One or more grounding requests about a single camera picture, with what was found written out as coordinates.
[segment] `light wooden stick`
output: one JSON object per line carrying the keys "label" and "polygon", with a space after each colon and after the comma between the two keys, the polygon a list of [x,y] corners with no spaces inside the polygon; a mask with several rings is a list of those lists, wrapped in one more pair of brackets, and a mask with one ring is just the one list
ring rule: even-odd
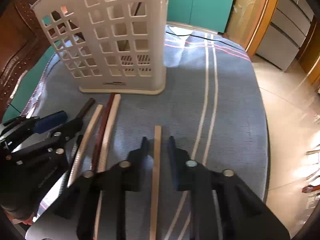
{"label": "light wooden stick", "polygon": [[[100,158],[99,158],[99,165],[97,172],[103,172],[106,169],[107,164],[107,157],[108,157],[108,145],[110,142],[111,132],[113,129],[113,125],[116,120],[116,115],[118,111],[118,106],[120,103],[121,95],[116,94],[115,98],[113,99],[108,122],[106,125],[106,129],[103,135],[103,141],[101,146]],[[97,212],[96,212],[96,220],[94,223],[94,239],[98,239],[98,229],[99,229],[99,220],[100,220],[100,212],[101,212],[101,202],[102,202],[102,191],[100,192]]]}
{"label": "light wooden stick", "polygon": [[158,199],[159,199],[159,180],[160,180],[160,149],[161,149],[161,126],[156,125],[154,148],[153,148],[150,240],[156,240]]}
{"label": "light wooden stick", "polygon": [[99,119],[102,108],[103,108],[103,105],[97,105],[96,110],[94,111],[93,116],[91,117],[90,122],[87,126],[87,129],[85,130],[85,133],[83,135],[83,139],[81,141],[81,144],[80,144],[79,149],[76,154],[75,161],[74,161],[72,168],[71,168],[70,177],[69,177],[69,181],[68,181],[68,187],[70,187],[70,185],[77,178],[77,173],[80,168],[80,164],[81,164],[81,161],[83,158],[84,150],[87,147],[90,135],[92,134],[93,128],[95,127],[95,125]]}

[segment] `wooden stick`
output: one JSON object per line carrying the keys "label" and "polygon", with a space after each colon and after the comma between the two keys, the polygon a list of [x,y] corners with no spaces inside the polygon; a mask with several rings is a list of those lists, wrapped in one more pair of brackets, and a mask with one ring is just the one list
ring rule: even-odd
{"label": "wooden stick", "polygon": [[99,158],[100,158],[101,145],[102,145],[102,140],[103,140],[103,134],[104,134],[104,130],[106,129],[106,125],[108,122],[108,118],[109,118],[109,114],[111,111],[111,106],[112,106],[114,98],[115,98],[115,94],[112,93],[109,97],[107,106],[104,108],[104,111],[103,111],[103,114],[101,117],[100,128],[99,128],[99,132],[98,132],[98,135],[96,138],[96,144],[94,146],[94,150],[92,153],[90,170],[93,172],[97,171],[98,162],[99,162]]}
{"label": "wooden stick", "polygon": [[315,154],[315,153],[320,153],[320,150],[308,151],[308,152],[306,152],[306,155],[311,155],[311,154]]}
{"label": "wooden stick", "polygon": [[69,181],[68,181],[68,187],[70,187],[70,185],[77,178],[77,173],[80,168],[80,164],[81,164],[81,161],[83,158],[84,150],[87,147],[90,135],[92,134],[93,128],[95,127],[95,125],[99,119],[102,108],[103,108],[103,105],[97,105],[96,110],[94,111],[93,116],[91,117],[90,122],[87,126],[87,129],[85,130],[85,133],[83,135],[83,139],[81,141],[81,144],[80,144],[79,149],[76,154],[75,161],[72,165],[72,169],[71,169],[70,177],[69,177]]}
{"label": "wooden stick", "polygon": [[[99,165],[98,165],[97,172],[103,172],[106,169],[107,157],[108,157],[108,145],[110,142],[110,137],[111,137],[113,125],[116,120],[116,115],[117,115],[120,99],[121,99],[121,95],[116,94],[113,99],[113,102],[112,102],[109,118],[108,118],[106,129],[105,129],[105,132],[103,135],[103,141],[102,141],[102,147],[101,147],[101,151],[100,151],[100,158],[99,158]],[[98,206],[97,206],[97,212],[96,212],[96,220],[94,223],[94,239],[96,239],[96,240],[98,239],[101,202],[102,202],[102,191],[100,192]]]}
{"label": "wooden stick", "polygon": [[98,171],[97,172],[103,172],[106,169],[107,164],[107,157],[108,157],[108,145],[111,137],[111,132],[113,129],[113,125],[116,120],[116,115],[118,111],[118,106],[120,103],[121,95],[116,94],[115,98],[113,99],[113,103],[111,106],[109,118],[107,121],[106,129],[104,131],[104,136],[102,140],[102,146],[100,151],[100,159],[99,159],[99,165],[98,165]]}
{"label": "wooden stick", "polygon": [[306,180],[311,179],[314,175],[316,175],[318,172],[320,171],[320,169],[318,169],[317,171],[315,171],[314,173],[310,174],[308,177],[306,177]]}
{"label": "wooden stick", "polygon": [[156,240],[158,199],[159,199],[159,180],[160,180],[160,149],[161,149],[161,126],[156,125],[154,148],[153,148],[150,240]]}

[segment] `blue handle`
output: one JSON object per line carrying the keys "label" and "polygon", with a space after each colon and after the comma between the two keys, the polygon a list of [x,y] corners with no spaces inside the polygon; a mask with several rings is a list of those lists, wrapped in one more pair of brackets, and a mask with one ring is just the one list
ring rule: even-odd
{"label": "blue handle", "polygon": [[33,131],[35,133],[44,133],[53,127],[63,124],[67,119],[68,116],[65,111],[59,111],[54,114],[50,114],[39,119],[33,127]]}

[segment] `wooden furniture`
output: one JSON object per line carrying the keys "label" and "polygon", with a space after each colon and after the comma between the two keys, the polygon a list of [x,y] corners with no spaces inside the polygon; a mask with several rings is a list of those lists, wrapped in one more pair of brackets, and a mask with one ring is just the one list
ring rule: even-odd
{"label": "wooden furniture", "polygon": [[11,0],[0,17],[0,118],[13,99],[15,87],[49,47],[30,9],[36,0]]}

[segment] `laundry basket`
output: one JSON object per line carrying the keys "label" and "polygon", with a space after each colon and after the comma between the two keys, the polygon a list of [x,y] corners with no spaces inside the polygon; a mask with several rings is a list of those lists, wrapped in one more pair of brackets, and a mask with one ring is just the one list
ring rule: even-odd
{"label": "laundry basket", "polygon": [[163,91],[167,0],[38,0],[32,9],[81,92]]}

